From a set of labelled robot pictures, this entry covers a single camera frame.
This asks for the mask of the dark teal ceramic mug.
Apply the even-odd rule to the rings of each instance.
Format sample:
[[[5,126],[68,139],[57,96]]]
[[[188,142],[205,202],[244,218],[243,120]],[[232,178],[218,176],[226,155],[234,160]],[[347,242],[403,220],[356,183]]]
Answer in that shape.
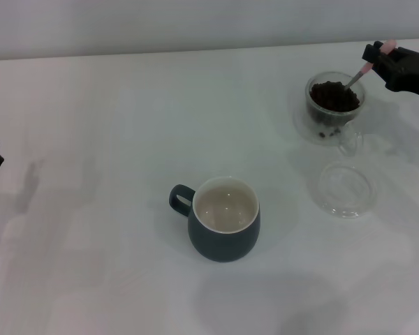
[[[187,217],[191,243],[209,260],[239,260],[258,240],[260,202],[252,187],[240,179],[216,177],[196,191],[178,184],[170,192],[169,205]]]

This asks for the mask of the clear glass saucer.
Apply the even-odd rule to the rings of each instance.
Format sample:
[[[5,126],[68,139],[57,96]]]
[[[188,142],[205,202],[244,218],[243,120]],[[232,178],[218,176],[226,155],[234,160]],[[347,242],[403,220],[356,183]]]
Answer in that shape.
[[[377,187],[363,167],[347,162],[326,165],[311,186],[314,202],[340,218],[358,218],[376,202]]]

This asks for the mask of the pink handled steel spoon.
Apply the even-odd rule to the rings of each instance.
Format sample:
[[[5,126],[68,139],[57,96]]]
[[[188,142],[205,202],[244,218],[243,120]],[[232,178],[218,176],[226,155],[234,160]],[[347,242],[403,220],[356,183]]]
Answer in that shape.
[[[383,54],[390,54],[397,46],[396,40],[387,40],[384,42],[385,46]],[[349,89],[352,85],[354,85],[364,74],[368,73],[373,67],[373,64],[366,63],[358,72],[357,74],[352,77],[352,79],[348,82],[345,86],[345,90]]]

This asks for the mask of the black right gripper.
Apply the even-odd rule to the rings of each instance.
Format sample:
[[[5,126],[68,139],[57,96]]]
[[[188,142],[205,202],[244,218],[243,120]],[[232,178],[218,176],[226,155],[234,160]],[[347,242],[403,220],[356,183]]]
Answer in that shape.
[[[419,52],[396,47],[390,54],[383,54],[385,44],[375,41],[367,44],[362,59],[373,64],[374,72],[393,92],[410,92],[419,96]]]

